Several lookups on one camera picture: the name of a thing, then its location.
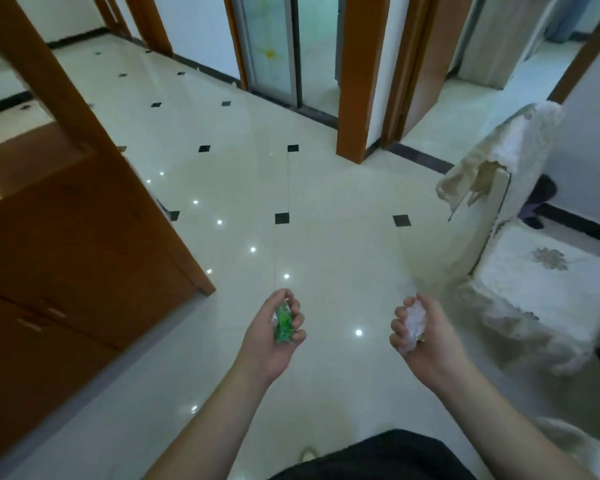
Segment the person's right hand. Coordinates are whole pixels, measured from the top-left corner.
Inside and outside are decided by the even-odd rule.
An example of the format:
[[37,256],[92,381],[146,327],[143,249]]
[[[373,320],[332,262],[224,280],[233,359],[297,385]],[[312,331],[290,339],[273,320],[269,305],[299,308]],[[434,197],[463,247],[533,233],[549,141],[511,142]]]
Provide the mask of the person's right hand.
[[[396,352],[404,343],[406,308],[412,306],[415,299],[416,296],[405,298],[394,311],[389,341]],[[455,389],[457,384],[470,380],[476,372],[449,319],[444,328],[426,327],[424,340],[412,352],[400,356],[419,382],[436,395]]]

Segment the person's left hand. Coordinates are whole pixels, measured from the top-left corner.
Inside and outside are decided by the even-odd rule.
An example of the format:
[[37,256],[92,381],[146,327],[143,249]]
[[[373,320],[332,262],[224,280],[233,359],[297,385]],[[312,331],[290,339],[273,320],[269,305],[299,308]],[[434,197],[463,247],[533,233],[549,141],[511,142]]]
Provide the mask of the person's left hand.
[[248,326],[236,363],[257,384],[268,387],[277,380],[288,368],[296,348],[306,339],[306,331],[302,329],[304,315],[295,296],[292,316],[295,333],[293,339],[286,343],[275,343],[272,320],[258,322],[258,313]]

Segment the green wrapper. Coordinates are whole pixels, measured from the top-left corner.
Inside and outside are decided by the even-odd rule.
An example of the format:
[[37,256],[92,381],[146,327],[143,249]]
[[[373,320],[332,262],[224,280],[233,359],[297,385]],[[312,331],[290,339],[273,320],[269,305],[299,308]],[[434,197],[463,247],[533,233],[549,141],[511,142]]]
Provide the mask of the green wrapper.
[[295,329],[293,316],[287,301],[278,306],[272,315],[275,343],[286,343],[293,339]]

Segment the white tissue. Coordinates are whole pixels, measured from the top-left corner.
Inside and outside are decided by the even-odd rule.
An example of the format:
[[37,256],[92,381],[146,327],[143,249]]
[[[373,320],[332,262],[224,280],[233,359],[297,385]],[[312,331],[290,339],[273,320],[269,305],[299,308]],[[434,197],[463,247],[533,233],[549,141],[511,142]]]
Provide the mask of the white tissue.
[[412,352],[417,347],[418,343],[424,340],[424,334],[427,326],[426,310],[417,298],[412,306],[408,306],[406,308],[406,311],[406,334],[403,338],[403,345],[398,348],[398,352],[402,356]]

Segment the person's right forearm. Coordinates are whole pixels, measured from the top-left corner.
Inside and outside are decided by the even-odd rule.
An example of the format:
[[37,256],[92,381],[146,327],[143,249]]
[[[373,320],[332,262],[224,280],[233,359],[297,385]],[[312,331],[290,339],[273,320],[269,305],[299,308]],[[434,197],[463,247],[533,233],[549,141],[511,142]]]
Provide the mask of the person's right forearm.
[[597,480],[517,411],[474,366],[434,388],[496,480]]

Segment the person's left forearm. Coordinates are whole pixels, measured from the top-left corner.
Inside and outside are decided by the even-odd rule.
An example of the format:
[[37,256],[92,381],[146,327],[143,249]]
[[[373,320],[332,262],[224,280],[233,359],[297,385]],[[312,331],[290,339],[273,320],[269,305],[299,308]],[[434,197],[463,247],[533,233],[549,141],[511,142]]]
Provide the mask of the person's left forearm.
[[143,480],[227,480],[270,384],[261,368],[233,364]]

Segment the chair with white lace cover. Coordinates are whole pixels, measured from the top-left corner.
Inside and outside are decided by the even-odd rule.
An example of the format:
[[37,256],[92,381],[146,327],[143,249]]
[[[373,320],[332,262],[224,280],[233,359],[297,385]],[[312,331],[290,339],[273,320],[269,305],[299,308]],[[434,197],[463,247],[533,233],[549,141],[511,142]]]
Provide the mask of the chair with white lace cover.
[[485,326],[521,344],[521,355],[572,376],[600,338],[600,257],[519,218],[560,132],[564,110],[542,101],[494,128],[436,186],[450,208],[477,208],[463,244],[453,244],[459,300]]

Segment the person's black clothing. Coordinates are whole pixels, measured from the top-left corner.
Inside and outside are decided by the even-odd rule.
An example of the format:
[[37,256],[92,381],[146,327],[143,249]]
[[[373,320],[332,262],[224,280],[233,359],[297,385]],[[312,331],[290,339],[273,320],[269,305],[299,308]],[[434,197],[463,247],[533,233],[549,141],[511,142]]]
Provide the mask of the person's black clothing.
[[477,480],[438,439],[403,429],[298,463],[269,480]]

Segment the brown wooden cabinet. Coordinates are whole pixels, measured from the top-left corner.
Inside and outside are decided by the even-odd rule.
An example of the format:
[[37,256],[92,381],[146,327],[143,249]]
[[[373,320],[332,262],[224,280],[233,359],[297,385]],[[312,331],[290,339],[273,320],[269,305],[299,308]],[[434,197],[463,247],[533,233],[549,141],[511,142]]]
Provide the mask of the brown wooden cabinet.
[[0,55],[52,121],[0,143],[0,459],[216,288],[16,0]]

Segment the brown wooden door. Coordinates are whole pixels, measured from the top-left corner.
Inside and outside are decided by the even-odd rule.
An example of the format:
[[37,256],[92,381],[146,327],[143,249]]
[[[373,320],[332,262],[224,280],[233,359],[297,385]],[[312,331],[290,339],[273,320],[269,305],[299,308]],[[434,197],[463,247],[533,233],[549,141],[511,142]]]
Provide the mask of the brown wooden door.
[[474,0],[409,0],[381,133],[385,150],[437,103]]

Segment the glass sliding door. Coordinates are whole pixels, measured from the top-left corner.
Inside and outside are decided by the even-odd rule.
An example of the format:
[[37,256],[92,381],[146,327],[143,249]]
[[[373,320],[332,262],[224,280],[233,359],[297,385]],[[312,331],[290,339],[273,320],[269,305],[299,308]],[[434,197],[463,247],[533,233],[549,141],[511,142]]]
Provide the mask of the glass sliding door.
[[338,128],[347,0],[229,0],[249,91]]

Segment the white appliance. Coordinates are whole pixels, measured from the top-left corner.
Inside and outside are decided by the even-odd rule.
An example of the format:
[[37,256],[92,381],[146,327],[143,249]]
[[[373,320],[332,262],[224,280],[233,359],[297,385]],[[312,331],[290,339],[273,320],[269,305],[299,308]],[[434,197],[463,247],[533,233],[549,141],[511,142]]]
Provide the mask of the white appliance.
[[560,0],[485,0],[457,77],[503,90]]

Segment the brown wooden door frame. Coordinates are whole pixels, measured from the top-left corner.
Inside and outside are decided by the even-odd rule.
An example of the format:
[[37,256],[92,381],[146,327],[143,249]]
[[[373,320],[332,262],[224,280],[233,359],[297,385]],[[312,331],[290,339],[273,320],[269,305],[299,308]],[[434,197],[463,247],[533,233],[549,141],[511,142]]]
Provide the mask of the brown wooden door frame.
[[336,154],[355,164],[368,134],[390,0],[346,0]]

